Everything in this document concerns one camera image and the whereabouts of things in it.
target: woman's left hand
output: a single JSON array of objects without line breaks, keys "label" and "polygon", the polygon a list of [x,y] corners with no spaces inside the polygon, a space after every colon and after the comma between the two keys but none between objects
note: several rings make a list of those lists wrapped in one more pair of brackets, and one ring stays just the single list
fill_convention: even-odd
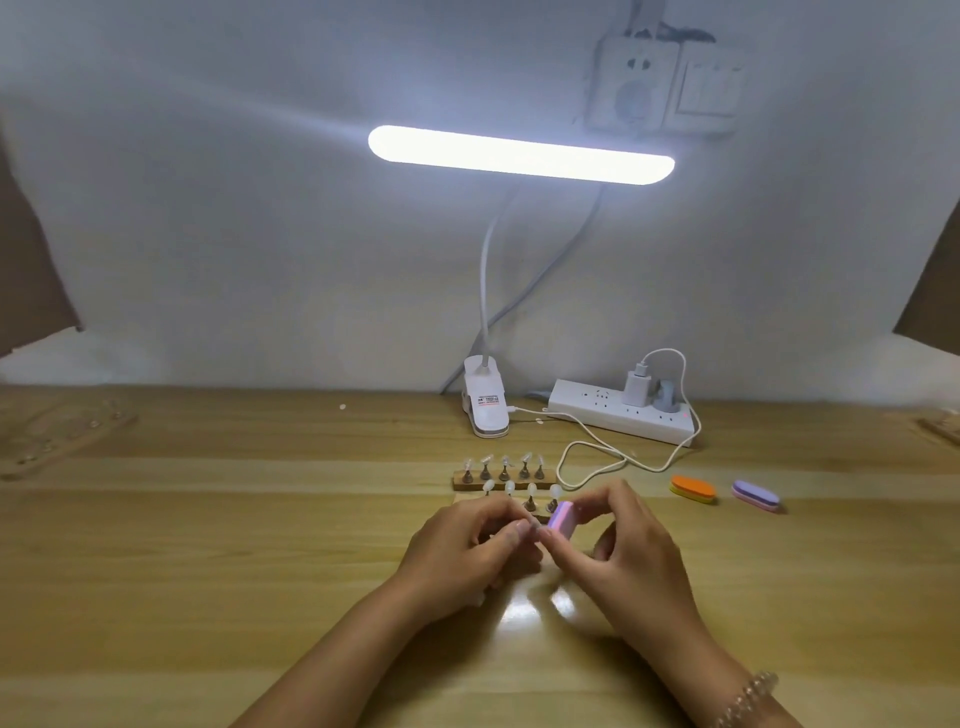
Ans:
[{"label": "woman's left hand", "polygon": [[508,562],[539,570],[533,518],[506,495],[461,500],[441,508],[410,540],[391,582],[417,602],[424,623],[476,605],[499,586]]}]

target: wall socket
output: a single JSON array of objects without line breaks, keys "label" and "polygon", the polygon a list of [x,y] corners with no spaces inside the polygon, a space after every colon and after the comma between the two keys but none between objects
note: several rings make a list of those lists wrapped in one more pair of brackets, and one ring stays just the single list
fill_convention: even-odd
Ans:
[{"label": "wall socket", "polygon": [[632,37],[600,44],[586,124],[600,132],[655,132],[663,125],[680,45]]},{"label": "wall socket", "polygon": [[624,404],[622,398],[623,392],[617,389],[557,379],[550,393],[549,410],[567,412],[585,425],[671,445],[679,445],[695,431],[690,405],[686,402],[680,405],[679,412],[669,414],[660,412],[652,404],[646,407]]}]

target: hand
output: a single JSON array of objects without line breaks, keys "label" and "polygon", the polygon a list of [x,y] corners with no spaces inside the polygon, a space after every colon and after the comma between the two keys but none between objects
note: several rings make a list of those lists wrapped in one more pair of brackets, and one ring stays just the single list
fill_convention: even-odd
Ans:
[{"label": "hand", "polygon": [[553,529],[540,529],[540,541],[627,643],[653,661],[679,641],[706,633],[680,550],[625,480],[572,502],[577,523],[613,513],[592,558]]},{"label": "hand", "polygon": [[426,624],[475,605],[487,587],[499,586],[509,561],[539,570],[542,558],[533,519],[518,500],[479,497],[431,516],[410,540],[391,581],[412,595]]}]

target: pink nail file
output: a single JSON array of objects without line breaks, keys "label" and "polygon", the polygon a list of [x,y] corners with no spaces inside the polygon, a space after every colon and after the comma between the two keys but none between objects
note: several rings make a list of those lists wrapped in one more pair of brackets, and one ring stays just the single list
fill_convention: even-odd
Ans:
[{"label": "pink nail file", "polygon": [[570,536],[573,535],[573,529],[577,527],[577,514],[573,512],[573,503],[569,500],[562,501],[553,512],[546,527],[560,531],[569,541]]},{"label": "pink nail file", "polygon": [[735,480],[733,482],[733,495],[771,513],[780,510],[780,496],[771,493],[766,488],[748,483],[746,480]]}]

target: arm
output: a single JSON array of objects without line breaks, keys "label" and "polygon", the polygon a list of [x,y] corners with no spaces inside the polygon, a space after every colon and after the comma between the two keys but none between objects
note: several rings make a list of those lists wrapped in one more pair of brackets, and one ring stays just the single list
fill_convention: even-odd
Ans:
[{"label": "arm", "polygon": [[442,508],[414,535],[396,573],[350,609],[232,728],[350,728],[422,627],[474,603],[499,581],[511,556],[539,564],[531,536],[528,514],[509,497]]},{"label": "arm", "polygon": [[[709,633],[697,610],[680,550],[650,509],[620,480],[574,500],[577,521],[615,518],[592,558],[561,534],[540,530],[557,565],[597,603],[613,628],[654,669],[699,728],[711,728],[747,686],[751,673]],[[772,697],[750,728],[799,728]]]}]

